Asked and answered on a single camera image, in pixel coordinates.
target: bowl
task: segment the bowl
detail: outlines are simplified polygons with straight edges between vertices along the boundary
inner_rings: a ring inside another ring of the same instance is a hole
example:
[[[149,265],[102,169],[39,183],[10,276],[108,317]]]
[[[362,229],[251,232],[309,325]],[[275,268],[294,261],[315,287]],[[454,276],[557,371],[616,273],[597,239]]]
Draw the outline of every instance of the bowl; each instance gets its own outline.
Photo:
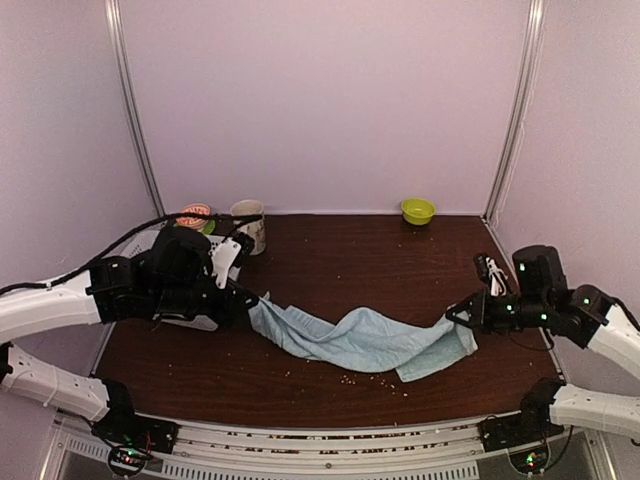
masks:
[[[409,198],[402,202],[402,216],[411,225],[426,225],[436,214],[436,207],[422,198]]]

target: robotic arm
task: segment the robotic arm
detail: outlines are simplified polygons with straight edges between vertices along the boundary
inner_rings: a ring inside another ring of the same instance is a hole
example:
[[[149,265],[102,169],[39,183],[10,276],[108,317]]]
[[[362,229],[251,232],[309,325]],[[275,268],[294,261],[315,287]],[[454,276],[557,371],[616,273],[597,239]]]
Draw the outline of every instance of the robotic arm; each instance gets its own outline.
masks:
[[[209,240],[184,227],[163,228],[153,247],[133,258],[112,256],[49,288],[0,297],[0,386],[93,422],[93,431],[117,443],[141,438],[169,453],[177,425],[136,415],[124,385],[85,378],[42,362],[11,340],[57,327],[130,318],[190,322],[206,315],[225,325],[257,302],[229,278],[248,258],[253,240],[239,233],[211,256]]]
[[[566,337],[640,379],[640,325],[622,301],[592,285],[569,289],[553,247],[530,246],[514,253],[519,293],[507,287],[492,294],[496,274],[490,271],[491,261],[486,255],[476,257],[478,276],[487,286],[451,307],[446,313],[449,320],[483,333],[542,328],[547,337],[549,333]],[[463,311],[468,312],[468,321],[459,317]],[[535,440],[559,425],[639,438],[640,399],[543,379],[523,399],[520,414],[485,420],[480,430],[490,451],[508,448],[514,437]]]

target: white wall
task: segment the white wall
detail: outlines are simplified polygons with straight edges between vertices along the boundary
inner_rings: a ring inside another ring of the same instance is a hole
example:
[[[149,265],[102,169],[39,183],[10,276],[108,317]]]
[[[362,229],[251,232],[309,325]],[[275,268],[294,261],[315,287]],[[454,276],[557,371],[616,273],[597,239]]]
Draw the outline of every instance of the white wall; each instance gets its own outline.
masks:
[[[550,2],[524,141],[499,216],[509,253],[544,243],[560,251],[573,286],[593,283],[640,314],[640,2]],[[559,342],[571,381],[640,395],[610,362]],[[613,438],[623,478],[640,450]]]
[[[168,211],[481,213],[528,0],[122,2]]]
[[[0,3],[0,284],[64,273],[153,216],[104,3]],[[19,343],[86,373],[103,327]],[[0,477],[35,478],[53,410],[0,394]]]

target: wooden table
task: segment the wooden table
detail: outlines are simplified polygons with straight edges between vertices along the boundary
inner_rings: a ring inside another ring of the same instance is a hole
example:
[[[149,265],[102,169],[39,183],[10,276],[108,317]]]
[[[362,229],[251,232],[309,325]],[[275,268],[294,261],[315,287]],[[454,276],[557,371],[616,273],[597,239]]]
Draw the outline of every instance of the wooden table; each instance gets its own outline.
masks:
[[[258,294],[337,322],[359,306],[429,327],[481,287],[473,255],[500,254],[480,219],[436,217],[415,228],[396,216],[274,216],[267,251],[240,281]],[[516,336],[543,347],[537,331]],[[268,427],[403,425],[516,410],[548,353],[477,336],[478,351],[445,371],[403,384],[395,371],[354,373],[308,362],[253,332],[248,318],[203,333],[142,322],[116,326],[97,374],[124,382],[141,412]]]

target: blue towel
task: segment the blue towel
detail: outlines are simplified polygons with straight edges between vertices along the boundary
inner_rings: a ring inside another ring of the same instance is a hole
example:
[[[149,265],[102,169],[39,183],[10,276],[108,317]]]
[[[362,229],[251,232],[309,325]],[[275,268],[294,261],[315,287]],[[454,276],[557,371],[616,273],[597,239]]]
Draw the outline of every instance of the blue towel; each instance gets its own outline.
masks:
[[[268,295],[249,316],[256,332],[296,357],[357,372],[395,368],[403,382],[444,370],[478,349],[470,329],[444,317],[431,328],[419,328],[357,308],[333,325],[295,307],[283,310]]]

